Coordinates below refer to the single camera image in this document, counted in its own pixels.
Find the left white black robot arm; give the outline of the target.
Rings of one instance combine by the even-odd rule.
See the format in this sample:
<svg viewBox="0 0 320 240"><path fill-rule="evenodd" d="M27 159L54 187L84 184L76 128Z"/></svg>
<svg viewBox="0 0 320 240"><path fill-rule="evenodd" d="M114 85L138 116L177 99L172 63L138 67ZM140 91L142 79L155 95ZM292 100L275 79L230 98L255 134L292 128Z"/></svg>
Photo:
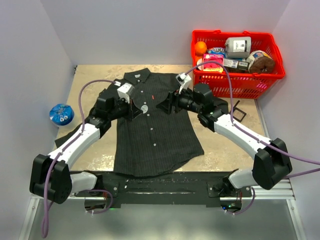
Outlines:
<svg viewBox="0 0 320 240"><path fill-rule="evenodd" d="M78 158L109 130L112 121L125 118L132 121L143 113L131 98L98 97L84 125L60 147L48 155L39 154L32 164L29 191L57 204L70 194L87 191L99 196L104 184L88 171L71 173Z"/></svg>

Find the black pinstriped button shirt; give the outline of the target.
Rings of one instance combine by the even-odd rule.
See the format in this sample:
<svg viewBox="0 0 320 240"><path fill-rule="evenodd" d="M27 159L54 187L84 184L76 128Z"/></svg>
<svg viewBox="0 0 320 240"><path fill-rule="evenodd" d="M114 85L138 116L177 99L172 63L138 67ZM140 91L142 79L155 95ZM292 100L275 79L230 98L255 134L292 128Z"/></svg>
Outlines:
<svg viewBox="0 0 320 240"><path fill-rule="evenodd" d="M103 136L84 152L74 170L106 170L114 161L116 173L151 177L177 170L205 154L186 110L166 114L156 107L179 88L176 74L144 68L126 72L119 82L134 86L133 101L137 107L146 105L147 112L132 121L118 119L111 132L116 140Z"/></svg>

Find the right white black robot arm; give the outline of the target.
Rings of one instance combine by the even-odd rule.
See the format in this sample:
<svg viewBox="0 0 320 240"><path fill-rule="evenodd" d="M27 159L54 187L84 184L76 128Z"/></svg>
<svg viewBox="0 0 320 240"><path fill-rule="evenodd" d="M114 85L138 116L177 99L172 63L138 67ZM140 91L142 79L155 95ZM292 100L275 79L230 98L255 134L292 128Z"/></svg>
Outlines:
<svg viewBox="0 0 320 240"><path fill-rule="evenodd" d="M196 113L205 128L231 140L253 159L252 168L236 169L214 186L220 194L233 197L241 188L251 186L270 190L293 170L285 142L261 136L233 120L228 102L215 97L207 84L169 92L156 107L166 114L181 110Z"/></svg>

